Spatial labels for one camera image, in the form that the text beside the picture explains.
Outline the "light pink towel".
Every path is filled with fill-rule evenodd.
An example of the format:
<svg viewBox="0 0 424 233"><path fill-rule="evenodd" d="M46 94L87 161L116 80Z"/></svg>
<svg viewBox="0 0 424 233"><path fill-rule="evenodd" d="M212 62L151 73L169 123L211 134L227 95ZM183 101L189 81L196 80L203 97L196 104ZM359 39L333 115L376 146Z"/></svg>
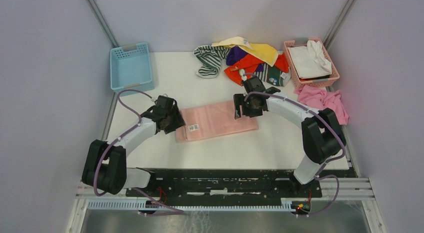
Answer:
<svg viewBox="0 0 424 233"><path fill-rule="evenodd" d="M185 108L181 110L181 114L186 125L176 130L176 141L178 143L205 140L259 129L256 118L242 116L235 119L233 100Z"/></svg>

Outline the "yellow towel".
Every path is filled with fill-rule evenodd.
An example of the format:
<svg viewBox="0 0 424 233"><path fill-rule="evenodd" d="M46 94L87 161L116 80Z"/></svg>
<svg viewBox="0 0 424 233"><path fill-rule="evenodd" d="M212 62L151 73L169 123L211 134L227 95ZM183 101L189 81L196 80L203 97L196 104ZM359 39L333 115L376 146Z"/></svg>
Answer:
<svg viewBox="0 0 424 233"><path fill-rule="evenodd" d="M269 44L250 43L247 39L241 36L235 36L219 42L214 42L211 46L226 48L239 47L242 51L256 57L264 63L267 63L271 67L275 65L279 57L278 51Z"/></svg>

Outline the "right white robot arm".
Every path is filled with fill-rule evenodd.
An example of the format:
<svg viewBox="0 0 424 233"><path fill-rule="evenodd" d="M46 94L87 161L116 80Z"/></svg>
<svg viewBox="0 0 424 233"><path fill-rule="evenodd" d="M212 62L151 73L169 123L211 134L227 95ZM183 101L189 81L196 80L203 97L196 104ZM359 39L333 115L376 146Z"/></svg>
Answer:
<svg viewBox="0 0 424 233"><path fill-rule="evenodd" d="M288 189L293 196L302 197L327 164L346 155L346 139L336 113L330 108L319 110L290 99L276 87L266 88L251 73L241 77L241 85L246 93L233 96L235 119L270 112L301 129L305 156L294 170Z"/></svg>

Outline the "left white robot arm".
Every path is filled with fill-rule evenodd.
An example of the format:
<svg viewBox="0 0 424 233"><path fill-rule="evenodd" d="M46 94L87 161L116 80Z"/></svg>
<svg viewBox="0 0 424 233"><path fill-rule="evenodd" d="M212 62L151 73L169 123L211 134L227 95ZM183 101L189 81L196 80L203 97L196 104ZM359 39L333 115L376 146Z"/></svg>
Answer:
<svg viewBox="0 0 424 233"><path fill-rule="evenodd" d="M128 156L144 141L159 132L172 133L185 126L178 102L160 95L154 105L136 114L133 126L112 141L91 142L82 172L82 182L92 186L96 196L116 195L123 189L138 188L147 197L154 195L158 184L153 173L139 167L128 167Z"/></svg>

